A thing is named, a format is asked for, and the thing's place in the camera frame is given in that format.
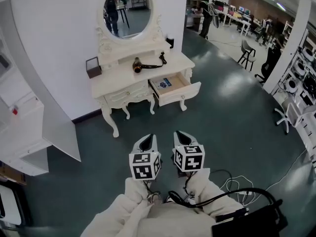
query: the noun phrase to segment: black baseboard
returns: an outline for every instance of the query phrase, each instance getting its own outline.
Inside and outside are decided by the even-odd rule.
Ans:
[[[73,120],[73,123],[74,123],[74,124],[78,124],[78,123],[80,123],[80,122],[83,122],[83,121],[85,121],[85,120],[87,120],[87,119],[90,119],[90,118],[94,118],[94,117],[96,117],[96,116],[98,116],[98,115],[101,115],[101,114],[102,114],[101,109],[98,109],[98,110],[96,110],[96,111],[94,111],[94,112],[88,113],[88,114],[86,114],[86,115],[83,115],[83,116],[81,116],[81,117],[79,117],[79,118],[74,119],[74,120]]]

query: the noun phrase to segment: vanity table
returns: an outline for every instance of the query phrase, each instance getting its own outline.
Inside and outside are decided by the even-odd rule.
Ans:
[[[198,94],[201,83],[191,84],[195,64],[183,53],[170,51],[170,44],[165,41],[160,27],[161,15],[155,6],[156,0],[152,0],[153,9],[145,29],[130,38],[117,38],[108,30],[103,16],[104,1],[100,2],[97,28],[102,74],[90,80],[92,97],[99,102],[105,121],[113,128],[113,136],[118,137],[118,128],[111,118],[112,108],[122,108],[129,119],[128,104],[147,100],[149,111],[154,114],[155,96],[159,106],[180,102],[181,110],[185,111],[185,100]],[[142,64],[161,65],[159,56],[162,52],[167,64],[161,68],[143,69],[139,74],[134,72],[132,64],[136,57]],[[168,86],[160,87],[159,81],[163,80]]]

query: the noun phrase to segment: brown box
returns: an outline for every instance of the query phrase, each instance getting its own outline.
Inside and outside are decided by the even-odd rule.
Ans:
[[[0,177],[21,185],[26,185],[25,174],[14,168],[11,168],[2,161],[0,161]]]

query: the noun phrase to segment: green floor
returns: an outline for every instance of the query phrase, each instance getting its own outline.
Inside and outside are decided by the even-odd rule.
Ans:
[[[130,120],[122,110],[114,110],[112,117],[119,129],[116,139],[102,116],[77,124],[82,162],[49,148],[49,173],[27,180],[25,193],[34,220],[34,226],[25,229],[27,236],[78,237],[96,213],[124,192],[124,180],[131,176],[128,154],[134,142],[149,133],[157,135],[163,160],[153,189],[164,195],[171,189],[183,192],[184,180],[177,178],[170,160],[175,130],[188,132],[204,144],[204,166],[211,170],[244,175],[264,189],[285,175],[305,147],[295,129],[285,136],[284,128],[274,125],[278,116],[272,110],[277,102],[239,64],[195,33],[185,32],[183,52],[196,64],[192,82],[202,83],[199,95],[186,101],[188,109],[182,112],[179,103],[160,108],[156,104],[155,115],[151,115],[144,101],[130,104]],[[289,226],[281,236],[305,237],[314,226],[313,177],[304,155],[269,190],[284,200],[281,209]],[[216,173],[210,179],[222,185],[227,175]],[[250,209],[265,203],[261,197]]]

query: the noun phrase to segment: white clothing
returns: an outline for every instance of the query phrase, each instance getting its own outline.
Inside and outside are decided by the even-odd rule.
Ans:
[[[189,180],[187,191],[195,194],[196,203],[223,193],[208,180],[209,169],[202,169]],[[127,178],[125,194],[97,214],[81,237],[211,237],[215,217],[235,212],[242,207],[225,196],[203,207],[187,208],[173,202],[151,205],[142,181]]]

